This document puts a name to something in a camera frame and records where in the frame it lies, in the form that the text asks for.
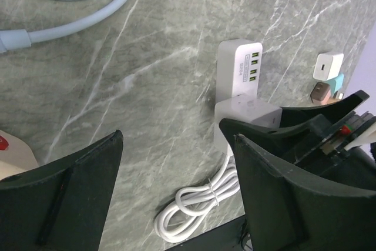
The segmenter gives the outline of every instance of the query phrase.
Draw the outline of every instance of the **white usb charger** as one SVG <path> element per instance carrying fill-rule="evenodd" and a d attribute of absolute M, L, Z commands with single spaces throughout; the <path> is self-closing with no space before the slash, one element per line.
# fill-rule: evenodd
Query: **white usb charger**
<path fill-rule="evenodd" d="M 338 52 L 321 53 L 317 57 L 313 78 L 318 81 L 327 81 L 340 73 L 344 54 Z"/>
<path fill-rule="evenodd" d="M 223 41 L 218 47 L 214 145 L 227 156 L 233 152 L 219 128 L 222 119 L 280 125 L 282 109 L 257 99 L 262 53 L 261 43 L 246 39 Z"/>

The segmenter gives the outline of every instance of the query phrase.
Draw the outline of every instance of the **white wall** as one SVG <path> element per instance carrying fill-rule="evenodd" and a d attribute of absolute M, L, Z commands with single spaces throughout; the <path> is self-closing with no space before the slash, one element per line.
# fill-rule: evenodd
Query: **white wall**
<path fill-rule="evenodd" d="M 376 114 L 376 24 L 374 25 L 364 50 L 360 56 L 359 63 L 350 79 L 345 91 L 346 96 L 358 91 L 364 90 L 370 95 L 370 98 L 357 108 L 358 114 L 369 111 Z M 364 151 L 369 152 L 369 146 L 362 147 Z"/>

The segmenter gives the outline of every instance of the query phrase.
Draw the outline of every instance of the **red button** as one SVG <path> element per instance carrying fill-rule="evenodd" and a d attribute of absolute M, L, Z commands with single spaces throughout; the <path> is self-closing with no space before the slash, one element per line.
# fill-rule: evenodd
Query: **red button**
<path fill-rule="evenodd" d="M 6 139 L 3 138 L 3 137 L 0 135 L 0 150 L 5 150 L 6 148 L 8 148 L 8 146 L 9 146 L 8 141 L 6 141 Z"/>
<path fill-rule="evenodd" d="M 349 135 L 351 133 L 351 129 L 347 126 L 343 126 L 340 129 L 340 132 L 341 132 L 342 135 Z"/>

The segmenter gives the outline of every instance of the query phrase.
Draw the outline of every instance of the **beige object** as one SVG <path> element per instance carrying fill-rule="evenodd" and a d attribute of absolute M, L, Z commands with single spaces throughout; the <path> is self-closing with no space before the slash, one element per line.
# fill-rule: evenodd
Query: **beige object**
<path fill-rule="evenodd" d="M 0 150 L 0 180 L 38 167 L 33 152 L 25 142 L 2 130 L 0 136 L 9 143 L 8 148 Z"/>

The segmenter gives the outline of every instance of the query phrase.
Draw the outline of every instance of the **power strip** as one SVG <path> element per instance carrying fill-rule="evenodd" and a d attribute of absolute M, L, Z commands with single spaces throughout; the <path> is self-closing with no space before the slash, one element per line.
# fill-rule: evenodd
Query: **power strip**
<path fill-rule="evenodd" d="M 246 39 L 218 47 L 216 103 L 240 94 L 257 96 L 263 45 Z"/>
<path fill-rule="evenodd" d="M 220 102 L 242 94 L 247 95 L 248 101 L 256 99 L 262 54 L 261 43 L 246 39 L 223 41 L 218 47 L 214 145 L 227 156 L 233 155 L 233 152 L 219 128 L 219 122 L 223 118 L 236 118 L 243 122 L 249 120 L 247 116 L 237 115 L 237 111 L 231 110 L 233 102 L 225 105 Z"/>

